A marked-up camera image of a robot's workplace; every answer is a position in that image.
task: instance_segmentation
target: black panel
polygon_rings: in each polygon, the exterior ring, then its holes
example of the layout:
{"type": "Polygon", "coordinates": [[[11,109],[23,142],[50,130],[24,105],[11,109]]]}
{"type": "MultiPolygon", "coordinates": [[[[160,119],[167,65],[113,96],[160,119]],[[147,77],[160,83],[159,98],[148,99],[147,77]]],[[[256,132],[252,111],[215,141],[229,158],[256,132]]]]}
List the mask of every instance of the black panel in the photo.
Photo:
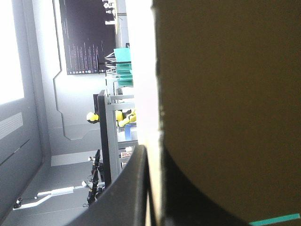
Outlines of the black panel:
{"type": "Polygon", "coordinates": [[[99,125],[100,125],[100,138],[102,141],[103,152],[103,170],[104,170],[104,182],[106,187],[111,184],[111,167],[110,167],[110,153],[108,142],[108,130],[107,119],[105,115],[105,92],[102,90],[97,96],[98,111],[99,111],[99,125]]]}
{"type": "Polygon", "coordinates": [[[115,25],[106,25],[108,14],[102,0],[60,0],[65,58],[68,74],[104,72],[98,60],[116,46],[115,25]]]}

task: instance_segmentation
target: teal object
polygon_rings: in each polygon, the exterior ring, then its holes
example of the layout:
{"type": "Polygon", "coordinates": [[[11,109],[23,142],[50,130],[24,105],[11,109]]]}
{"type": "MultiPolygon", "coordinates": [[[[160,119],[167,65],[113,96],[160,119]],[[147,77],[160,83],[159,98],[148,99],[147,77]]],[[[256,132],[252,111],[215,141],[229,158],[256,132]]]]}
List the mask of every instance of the teal object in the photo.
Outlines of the teal object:
{"type": "Polygon", "coordinates": [[[129,48],[115,48],[114,54],[116,62],[131,61],[131,53],[129,48]]]}
{"type": "Polygon", "coordinates": [[[120,76],[132,76],[132,74],[130,73],[130,71],[119,72],[118,74],[120,76]]]}
{"type": "Polygon", "coordinates": [[[251,222],[250,225],[252,225],[252,226],[270,225],[270,224],[285,222],[285,221],[289,221],[289,220],[296,220],[296,219],[300,219],[299,213],[281,216],[281,217],[277,217],[277,218],[266,219],[266,220],[254,221],[254,222],[251,222]]]}
{"type": "Polygon", "coordinates": [[[120,86],[133,86],[133,81],[118,81],[120,86]]]}
{"type": "Polygon", "coordinates": [[[116,64],[116,72],[122,72],[122,71],[131,71],[132,70],[132,64],[116,64]]]}
{"type": "Polygon", "coordinates": [[[119,86],[133,86],[131,54],[129,48],[115,48],[114,54],[116,62],[126,62],[116,64],[116,73],[120,76],[118,80],[119,86]]]}

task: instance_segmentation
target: dark object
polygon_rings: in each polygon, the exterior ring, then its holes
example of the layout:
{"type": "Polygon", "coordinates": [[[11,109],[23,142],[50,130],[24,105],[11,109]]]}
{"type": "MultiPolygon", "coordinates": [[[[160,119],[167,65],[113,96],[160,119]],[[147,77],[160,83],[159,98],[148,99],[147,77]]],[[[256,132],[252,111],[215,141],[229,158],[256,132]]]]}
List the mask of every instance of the dark object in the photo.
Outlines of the dark object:
{"type": "Polygon", "coordinates": [[[93,160],[93,165],[91,170],[92,175],[94,174],[95,170],[97,170],[99,167],[99,160],[100,160],[100,150],[98,149],[95,154],[95,159],[93,160]]]}
{"type": "Polygon", "coordinates": [[[103,181],[103,163],[99,162],[100,161],[100,149],[97,150],[95,154],[95,158],[93,160],[93,165],[92,165],[92,170],[91,170],[91,175],[94,175],[95,170],[98,170],[101,181],[103,181]]]}
{"type": "Polygon", "coordinates": [[[95,169],[93,177],[91,179],[91,182],[93,183],[92,188],[89,189],[89,194],[87,197],[88,205],[91,205],[95,202],[95,196],[97,193],[97,185],[98,185],[98,170],[95,169]]]}
{"type": "Polygon", "coordinates": [[[166,226],[247,226],[200,192],[163,151],[166,226]]]}
{"type": "Polygon", "coordinates": [[[99,112],[99,125],[100,125],[100,137],[102,141],[103,152],[103,170],[104,170],[104,182],[106,188],[111,184],[111,166],[110,166],[110,154],[109,154],[109,142],[107,131],[107,119],[105,115],[105,92],[102,90],[97,96],[98,112],[99,112]]]}
{"type": "Polygon", "coordinates": [[[150,187],[145,147],[135,148],[117,180],[70,226],[143,226],[150,187]]]}
{"type": "Polygon", "coordinates": [[[16,201],[16,203],[14,204],[14,208],[17,209],[17,208],[20,208],[22,206],[22,197],[19,197],[16,201]]]}

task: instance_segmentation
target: gray floor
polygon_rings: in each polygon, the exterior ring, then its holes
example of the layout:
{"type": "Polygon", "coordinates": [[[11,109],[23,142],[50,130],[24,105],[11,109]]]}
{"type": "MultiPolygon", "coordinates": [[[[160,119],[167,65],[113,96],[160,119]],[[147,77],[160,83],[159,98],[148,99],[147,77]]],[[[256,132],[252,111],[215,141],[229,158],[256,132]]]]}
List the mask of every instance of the gray floor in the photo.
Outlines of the gray floor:
{"type": "MultiPolygon", "coordinates": [[[[23,197],[32,197],[36,192],[79,186],[82,180],[87,181],[91,168],[91,162],[51,167],[45,182],[39,188],[29,186],[23,197]]],[[[63,226],[87,209],[82,207],[87,203],[87,195],[87,189],[79,189],[72,194],[52,197],[37,207],[12,211],[3,226],[63,226]]]]}

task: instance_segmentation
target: gray wall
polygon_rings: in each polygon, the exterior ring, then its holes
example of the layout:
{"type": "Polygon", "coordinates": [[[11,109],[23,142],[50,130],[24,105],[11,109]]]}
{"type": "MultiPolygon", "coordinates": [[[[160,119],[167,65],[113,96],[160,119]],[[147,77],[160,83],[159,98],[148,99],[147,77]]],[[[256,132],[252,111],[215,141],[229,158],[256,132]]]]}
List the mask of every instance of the gray wall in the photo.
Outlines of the gray wall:
{"type": "MultiPolygon", "coordinates": [[[[0,166],[0,223],[39,167],[45,173],[50,163],[47,122],[44,117],[45,104],[40,85],[41,79],[39,79],[40,65],[39,56],[36,55],[37,46],[34,26],[32,27],[31,2],[13,0],[13,7],[24,98],[0,105],[0,121],[22,112],[24,125],[0,140],[0,162],[3,162],[26,140],[29,139],[29,142],[0,166]]],[[[42,178],[43,176],[38,177],[36,184],[42,178]]]]}
{"type": "Polygon", "coordinates": [[[96,150],[99,125],[88,124],[86,114],[94,110],[92,95],[105,87],[104,75],[67,76],[59,2],[32,2],[52,155],[96,150]]]}

